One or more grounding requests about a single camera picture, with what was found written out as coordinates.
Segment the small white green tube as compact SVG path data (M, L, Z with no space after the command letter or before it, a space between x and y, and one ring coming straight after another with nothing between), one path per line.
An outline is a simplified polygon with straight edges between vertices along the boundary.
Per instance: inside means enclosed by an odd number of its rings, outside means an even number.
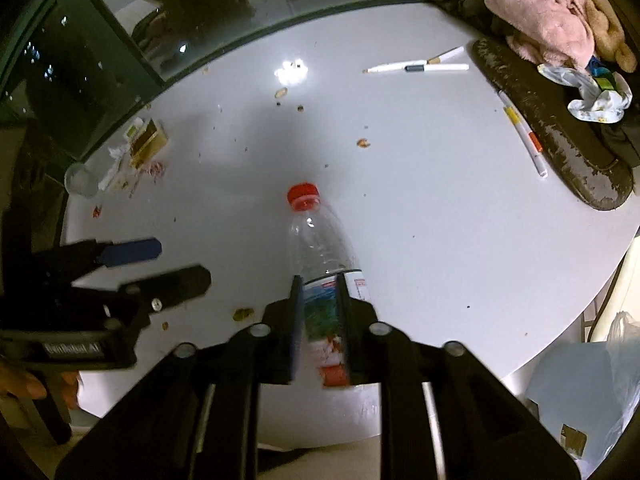
M141 117L134 118L134 120L131 122L131 124L128 126L128 128L124 132L124 139L128 143L134 142L134 139L139 134L143 126L144 126L144 120Z

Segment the white pen with dark band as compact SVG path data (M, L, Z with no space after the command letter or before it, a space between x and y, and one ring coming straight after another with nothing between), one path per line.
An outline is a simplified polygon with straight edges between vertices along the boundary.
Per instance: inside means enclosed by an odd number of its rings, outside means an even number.
M470 69L469 64L386 64L370 68L366 68L362 72L364 74L385 74L393 72L406 73L436 73L436 72L467 72Z

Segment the white plastic trash bag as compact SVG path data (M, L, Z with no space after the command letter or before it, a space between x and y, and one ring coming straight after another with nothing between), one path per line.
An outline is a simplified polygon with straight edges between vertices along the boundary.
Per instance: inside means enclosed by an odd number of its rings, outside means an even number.
M604 434L600 463L613 453L639 406L639 323L625 311L618 312L605 341L598 341L608 357L616 415Z

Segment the white colourful crumpled wrapper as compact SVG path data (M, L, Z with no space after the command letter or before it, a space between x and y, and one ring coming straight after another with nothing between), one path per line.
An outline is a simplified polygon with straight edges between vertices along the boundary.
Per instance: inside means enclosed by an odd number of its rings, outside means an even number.
M602 125L620 122L634 97L620 73L612 73L612 79L604 78L605 84L601 87L596 77L574 68L539 64L537 70L555 84L578 90L580 98L571 100L567 110L582 122Z

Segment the pink towel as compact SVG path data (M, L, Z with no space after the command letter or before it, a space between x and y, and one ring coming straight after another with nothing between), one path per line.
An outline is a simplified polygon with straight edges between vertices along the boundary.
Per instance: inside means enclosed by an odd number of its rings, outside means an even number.
M583 72L596 45L586 18L586 0L484 0L513 28L509 47L536 65Z

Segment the clear plastic bag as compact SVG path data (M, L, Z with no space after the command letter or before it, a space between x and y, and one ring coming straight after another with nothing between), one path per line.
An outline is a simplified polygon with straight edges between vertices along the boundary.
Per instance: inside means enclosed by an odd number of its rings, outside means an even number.
M81 162L74 162L66 169L64 186L71 196L93 198L99 192L98 178Z

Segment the worn black wrist rest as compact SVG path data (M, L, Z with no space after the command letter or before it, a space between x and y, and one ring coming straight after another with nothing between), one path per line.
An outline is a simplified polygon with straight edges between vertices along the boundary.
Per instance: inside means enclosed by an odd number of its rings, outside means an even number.
M551 168L570 191L600 211L626 202L634 189L630 167L605 146L595 128L570 114L558 84L489 38L476 40L471 55L485 77L522 113Z

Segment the red white twine bundle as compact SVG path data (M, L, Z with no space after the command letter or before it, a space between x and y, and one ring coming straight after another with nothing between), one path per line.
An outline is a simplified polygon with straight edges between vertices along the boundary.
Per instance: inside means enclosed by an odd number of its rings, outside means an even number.
M153 183L157 183L165 174L166 166L163 162L158 160L152 160L147 162L134 173L134 180L130 186L129 197L134 196L137 188L143 178L149 177Z

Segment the gold cardboard box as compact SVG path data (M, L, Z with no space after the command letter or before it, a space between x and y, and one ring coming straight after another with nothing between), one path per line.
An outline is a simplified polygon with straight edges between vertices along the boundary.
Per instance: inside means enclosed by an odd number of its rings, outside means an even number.
M157 122L154 122L153 119L145 122L130 144L131 167L139 169L147 164L167 142L168 137Z

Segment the clear plastic water bottle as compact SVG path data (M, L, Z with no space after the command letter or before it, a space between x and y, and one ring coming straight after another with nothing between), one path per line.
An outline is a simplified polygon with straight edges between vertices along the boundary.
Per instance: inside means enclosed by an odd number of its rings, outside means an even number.
M309 182L286 194L292 210L288 251L293 273L303 279L304 333L323 387L350 385L344 330L337 305L337 275L353 290L366 284L341 221Z

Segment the short white stick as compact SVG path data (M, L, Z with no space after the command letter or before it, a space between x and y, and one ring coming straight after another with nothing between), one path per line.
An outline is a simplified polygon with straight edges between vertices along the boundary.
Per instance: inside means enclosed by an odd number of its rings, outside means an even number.
M437 56L434 56L434 58L430 58L427 63L428 64L442 64L445 63L449 60L451 60L452 58L455 58L458 55L462 55L462 53L464 52L464 47L456 47L454 49L451 49L449 51L446 51L444 53L441 53Z

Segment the crumpled white paper scrap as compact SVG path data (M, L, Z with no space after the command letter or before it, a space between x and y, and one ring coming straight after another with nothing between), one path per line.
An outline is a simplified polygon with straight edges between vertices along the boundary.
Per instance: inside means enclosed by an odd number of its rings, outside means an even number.
M113 163L98 184L98 189L102 192L110 187L118 175L120 168L122 168L122 162L130 152L130 146L128 144L122 144L116 146L116 148L109 148L108 152L110 153L111 159L113 159Z

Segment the tan plush fabric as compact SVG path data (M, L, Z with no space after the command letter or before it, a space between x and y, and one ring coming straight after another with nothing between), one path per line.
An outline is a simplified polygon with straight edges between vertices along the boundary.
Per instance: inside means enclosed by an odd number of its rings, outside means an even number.
M638 61L626 43L623 25L611 3L608 0L586 0L585 9L598 57L616 63L625 73L633 73Z

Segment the white yellow red marker pen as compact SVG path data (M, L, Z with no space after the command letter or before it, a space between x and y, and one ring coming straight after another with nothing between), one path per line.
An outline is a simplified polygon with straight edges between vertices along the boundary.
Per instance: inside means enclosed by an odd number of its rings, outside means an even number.
M548 168L544 162L544 154L542 154L542 146L538 141L533 129L530 128L528 122L526 122L524 116L516 108L511 99L506 95L506 92L499 90L498 97L503 102L504 111L508 115L510 122L514 125L514 128L518 132L523 144L528 151L529 157L536 168L537 174L541 179L548 177Z

